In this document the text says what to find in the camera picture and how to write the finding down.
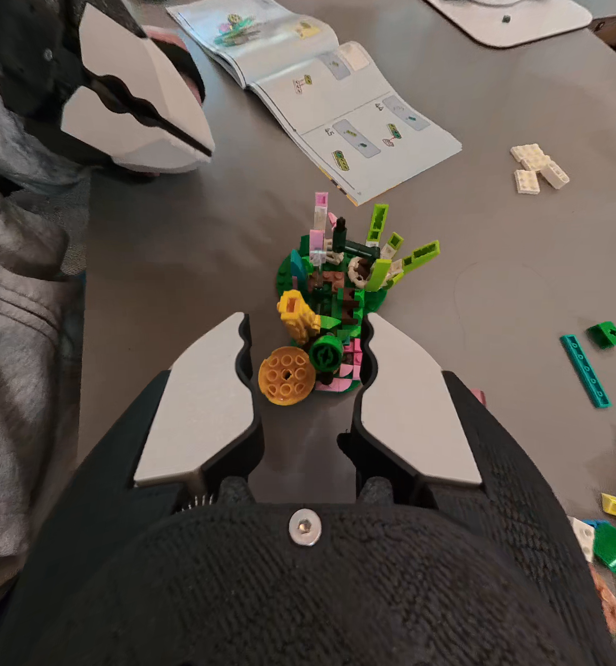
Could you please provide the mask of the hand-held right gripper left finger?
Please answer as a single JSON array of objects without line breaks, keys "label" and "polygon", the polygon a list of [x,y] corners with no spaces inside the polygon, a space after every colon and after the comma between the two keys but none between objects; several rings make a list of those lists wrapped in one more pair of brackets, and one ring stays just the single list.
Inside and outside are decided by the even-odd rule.
[{"label": "hand-held right gripper left finger", "polygon": [[235,312],[173,363],[137,464],[138,487],[219,487],[262,461],[248,315]]}]

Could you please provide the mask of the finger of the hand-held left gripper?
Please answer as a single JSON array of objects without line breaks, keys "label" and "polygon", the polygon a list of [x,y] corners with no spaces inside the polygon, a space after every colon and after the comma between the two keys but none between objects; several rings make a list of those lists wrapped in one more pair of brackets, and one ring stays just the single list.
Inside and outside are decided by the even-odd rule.
[{"label": "finger of the hand-held left gripper", "polygon": [[130,111],[163,121],[177,137],[198,151],[212,153],[215,144],[203,109],[183,75],[148,37],[139,37],[91,3],[79,23],[85,69],[108,85]]},{"label": "finger of the hand-held left gripper", "polygon": [[210,157],[160,127],[148,127],[129,113],[107,109],[100,97],[80,87],[63,108],[63,133],[108,155],[114,164],[143,173],[193,171]]}]

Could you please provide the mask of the grey hoodie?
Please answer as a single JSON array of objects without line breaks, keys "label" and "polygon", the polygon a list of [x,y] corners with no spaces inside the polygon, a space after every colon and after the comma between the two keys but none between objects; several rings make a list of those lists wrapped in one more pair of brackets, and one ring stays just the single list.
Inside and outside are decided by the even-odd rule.
[{"label": "grey hoodie", "polygon": [[0,602],[76,467],[89,174],[0,192]]}]

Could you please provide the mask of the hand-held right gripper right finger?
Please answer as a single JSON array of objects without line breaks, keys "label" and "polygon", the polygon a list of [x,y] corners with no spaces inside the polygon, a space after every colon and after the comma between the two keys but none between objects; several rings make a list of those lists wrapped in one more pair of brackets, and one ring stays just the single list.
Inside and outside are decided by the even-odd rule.
[{"label": "hand-held right gripper right finger", "polygon": [[479,487],[482,477],[438,362],[379,314],[368,323],[375,376],[360,394],[363,434],[410,472]]}]

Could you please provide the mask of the green lego flower garden model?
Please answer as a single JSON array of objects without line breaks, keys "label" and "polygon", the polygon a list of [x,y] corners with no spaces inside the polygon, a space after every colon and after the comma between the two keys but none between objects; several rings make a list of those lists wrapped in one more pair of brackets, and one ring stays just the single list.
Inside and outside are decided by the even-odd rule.
[{"label": "green lego flower garden model", "polygon": [[315,194],[313,227],[276,275],[277,312],[289,345],[261,364],[259,389],[272,404],[295,405],[311,393],[346,394],[361,385],[362,328],[387,293],[440,254],[439,241],[406,256],[404,238],[381,243],[387,204],[375,204],[364,243],[351,239],[347,221]]}]

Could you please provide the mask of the long teal lego plate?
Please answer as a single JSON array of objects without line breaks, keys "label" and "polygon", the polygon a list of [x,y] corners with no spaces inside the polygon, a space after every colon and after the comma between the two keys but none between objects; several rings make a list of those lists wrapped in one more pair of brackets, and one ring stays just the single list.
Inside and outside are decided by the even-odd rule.
[{"label": "long teal lego plate", "polygon": [[560,341],[593,406],[597,409],[608,409],[611,407],[610,398],[583,350],[579,339],[572,334],[566,334],[560,337]]}]

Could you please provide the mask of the lego instruction booklet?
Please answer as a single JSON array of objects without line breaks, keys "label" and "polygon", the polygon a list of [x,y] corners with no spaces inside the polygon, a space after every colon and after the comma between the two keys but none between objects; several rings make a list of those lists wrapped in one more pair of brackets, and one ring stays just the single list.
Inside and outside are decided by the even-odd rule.
[{"label": "lego instruction booklet", "polygon": [[276,1],[194,1],[167,12],[355,205],[462,150],[400,97],[362,45],[340,44],[323,21]]}]

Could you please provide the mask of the white monitor stand base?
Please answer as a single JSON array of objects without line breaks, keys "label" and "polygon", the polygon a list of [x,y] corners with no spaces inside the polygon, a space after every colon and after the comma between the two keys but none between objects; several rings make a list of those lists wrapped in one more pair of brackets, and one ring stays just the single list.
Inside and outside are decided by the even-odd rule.
[{"label": "white monitor stand base", "polygon": [[586,28],[591,12],[575,1],[428,1],[473,41],[507,49]]}]

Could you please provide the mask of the person's left hand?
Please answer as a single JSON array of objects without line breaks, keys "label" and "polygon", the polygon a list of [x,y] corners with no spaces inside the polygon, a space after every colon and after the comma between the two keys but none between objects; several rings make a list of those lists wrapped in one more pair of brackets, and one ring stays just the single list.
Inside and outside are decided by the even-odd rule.
[{"label": "person's left hand", "polygon": [[174,69],[179,72],[198,104],[203,106],[205,100],[204,81],[183,39],[168,29],[145,26],[144,30],[146,36],[156,44],[170,60]]}]

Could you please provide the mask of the small green lego piece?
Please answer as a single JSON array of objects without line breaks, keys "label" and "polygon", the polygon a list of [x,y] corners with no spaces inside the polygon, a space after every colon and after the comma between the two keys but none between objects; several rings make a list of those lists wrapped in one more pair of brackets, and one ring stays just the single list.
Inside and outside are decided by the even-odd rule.
[{"label": "small green lego piece", "polygon": [[616,347],[616,325],[612,321],[604,321],[586,329],[588,338],[597,348],[602,350]]}]

